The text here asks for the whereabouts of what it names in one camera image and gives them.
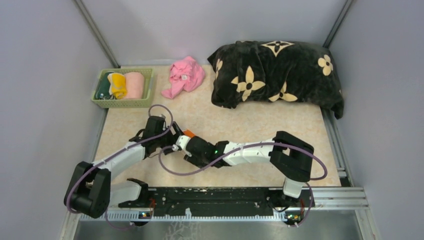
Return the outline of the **rolled dark green towel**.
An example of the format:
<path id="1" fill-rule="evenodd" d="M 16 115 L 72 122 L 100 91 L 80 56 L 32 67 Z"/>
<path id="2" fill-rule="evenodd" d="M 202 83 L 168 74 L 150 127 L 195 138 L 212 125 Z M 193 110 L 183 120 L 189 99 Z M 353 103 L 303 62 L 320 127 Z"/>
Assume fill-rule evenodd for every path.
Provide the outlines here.
<path id="1" fill-rule="evenodd" d="M 113 71 L 107 71 L 99 80 L 98 86 L 94 93 L 94 100 L 113 100 L 115 97 L 110 93 L 111 83 L 108 79 L 108 76 L 112 74 Z"/>

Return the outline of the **pink towel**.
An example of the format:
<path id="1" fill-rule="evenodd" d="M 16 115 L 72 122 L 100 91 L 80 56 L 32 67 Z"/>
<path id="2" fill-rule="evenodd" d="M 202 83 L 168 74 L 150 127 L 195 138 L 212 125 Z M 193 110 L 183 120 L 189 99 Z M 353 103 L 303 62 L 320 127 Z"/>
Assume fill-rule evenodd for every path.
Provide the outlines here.
<path id="1" fill-rule="evenodd" d="M 204 81 L 206 73 L 191 56 L 175 61 L 169 69 L 170 87 L 161 92 L 167 99 L 174 99 L 182 91 L 192 92 Z"/>

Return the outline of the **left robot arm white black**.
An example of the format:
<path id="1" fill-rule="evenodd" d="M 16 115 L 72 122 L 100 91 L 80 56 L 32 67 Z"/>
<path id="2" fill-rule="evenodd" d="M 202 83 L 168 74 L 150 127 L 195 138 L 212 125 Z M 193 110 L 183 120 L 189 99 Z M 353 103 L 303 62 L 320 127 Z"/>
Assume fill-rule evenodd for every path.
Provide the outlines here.
<path id="1" fill-rule="evenodd" d="M 150 193 L 139 180 L 127 180 L 112 185 L 125 170 L 146 158 L 157 149 L 174 145 L 184 135 L 176 122 L 166 124 L 163 116 L 150 116 L 145 128 L 117 152 L 92 163 L 81 161 L 75 166 L 63 203 L 70 213 L 85 214 L 97 219 L 109 206 L 132 202 L 138 207 L 149 203 Z"/>

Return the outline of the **grey yellow duck towel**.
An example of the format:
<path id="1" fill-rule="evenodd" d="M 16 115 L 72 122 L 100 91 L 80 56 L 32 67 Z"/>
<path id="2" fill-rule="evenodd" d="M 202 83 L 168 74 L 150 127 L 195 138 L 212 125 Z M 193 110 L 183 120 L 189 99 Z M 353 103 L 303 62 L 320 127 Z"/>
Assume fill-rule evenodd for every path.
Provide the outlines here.
<path id="1" fill-rule="evenodd" d="M 121 73 L 110 73 L 107 76 L 110 83 L 109 94 L 117 100 L 123 99 L 127 95 L 126 77 Z"/>

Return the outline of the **black floral pillow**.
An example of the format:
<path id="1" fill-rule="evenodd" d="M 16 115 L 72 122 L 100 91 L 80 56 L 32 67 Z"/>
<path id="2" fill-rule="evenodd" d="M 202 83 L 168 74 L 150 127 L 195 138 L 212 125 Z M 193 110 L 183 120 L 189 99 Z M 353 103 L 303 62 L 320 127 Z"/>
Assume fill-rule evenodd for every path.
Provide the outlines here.
<path id="1" fill-rule="evenodd" d="M 335 59 L 328 48 L 301 41 L 237 41 L 208 57 L 215 78 L 211 102 L 234 109 L 240 103 L 310 103 L 344 114 Z"/>

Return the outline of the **rolled peach towel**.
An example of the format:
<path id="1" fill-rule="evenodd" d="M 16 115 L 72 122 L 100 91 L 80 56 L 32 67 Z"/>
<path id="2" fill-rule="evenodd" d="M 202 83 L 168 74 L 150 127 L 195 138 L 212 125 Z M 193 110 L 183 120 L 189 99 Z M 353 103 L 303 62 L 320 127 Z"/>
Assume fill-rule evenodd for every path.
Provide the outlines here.
<path id="1" fill-rule="evenodd" d="M 141 99 L 144 91 L 145 77 L 140 72 L 128 72 L 124 76 L 127 90 L 124 99 Z"/>

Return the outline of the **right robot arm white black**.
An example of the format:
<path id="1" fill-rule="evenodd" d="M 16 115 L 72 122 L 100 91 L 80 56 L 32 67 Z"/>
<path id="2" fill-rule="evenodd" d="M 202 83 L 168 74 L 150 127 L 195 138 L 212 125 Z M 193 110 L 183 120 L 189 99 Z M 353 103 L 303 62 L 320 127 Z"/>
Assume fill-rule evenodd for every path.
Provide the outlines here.
<path id="1" fill-rule="evenodd" d="M 272 164 L 285 176 L 281 199 L 287 206 L 295 206 L 301 200 L 303 185 L 311 179 L 314 147 L 286 131 L 278 131 L 268 140 L 248 143 L 212 144 L 198 136 L 181 135 L 176 145 L 185 152 L 184 159 L 198 168 L 208 164 L 215 168 Z"/>

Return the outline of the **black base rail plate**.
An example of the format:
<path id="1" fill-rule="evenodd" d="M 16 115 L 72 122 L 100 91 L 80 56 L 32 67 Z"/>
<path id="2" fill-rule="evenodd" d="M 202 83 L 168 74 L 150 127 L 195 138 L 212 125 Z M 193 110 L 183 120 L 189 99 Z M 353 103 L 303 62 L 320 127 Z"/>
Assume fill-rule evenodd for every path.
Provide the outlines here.
<path id="1" fill-rule="evenodd" d="M 302 189 L 299 198 L 283 194 L 281 187 L 149 187 L 139 197 L 118 205 L 146 208 L 155 217 L 270 217 L 282 210 L 314 207 L 311 192 Z"/>

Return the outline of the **green plastic basket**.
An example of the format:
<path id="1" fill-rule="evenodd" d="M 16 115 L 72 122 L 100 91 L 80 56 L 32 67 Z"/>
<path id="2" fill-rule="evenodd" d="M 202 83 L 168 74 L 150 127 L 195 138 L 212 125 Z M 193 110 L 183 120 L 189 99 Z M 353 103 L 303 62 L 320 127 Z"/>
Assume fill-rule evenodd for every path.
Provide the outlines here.
<path id="1" fill-rule="evenodd" d="M 139 72 L 144 76 L 144 88 L 141 99 L 110 99 L 110 100 L 95 100 L 94 94 L 99 84 L 100 78 L 106 72 L 120 73 L 122 75 L 130 72 Z M 152 68 L 107 68 L 103 69 L 99 74 L 98 83 L 95 91 L 92 93 L 91 101 L 104 109 L 111 108 L 148 108 L 151 106 L 154 94 L 154 72 Z"/>

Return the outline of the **orange peach towel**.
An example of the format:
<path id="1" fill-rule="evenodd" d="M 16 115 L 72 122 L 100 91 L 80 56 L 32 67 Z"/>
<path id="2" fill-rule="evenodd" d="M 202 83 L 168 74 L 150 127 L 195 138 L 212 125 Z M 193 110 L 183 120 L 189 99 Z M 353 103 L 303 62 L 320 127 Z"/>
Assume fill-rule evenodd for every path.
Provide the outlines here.
<path id="1" fill-rule="evenodd" d="M 186 136 L 188 136 L 189 138 L 193 138 L 193 137 L 195 137 L 196 135 L 191 131 L 191 130 L 189 130 L 189 129 L 186 129 L 186 130 L 184 130 L 183 131 L 183 133 L 184 133 L 184 135 L 186 135 Z"/>

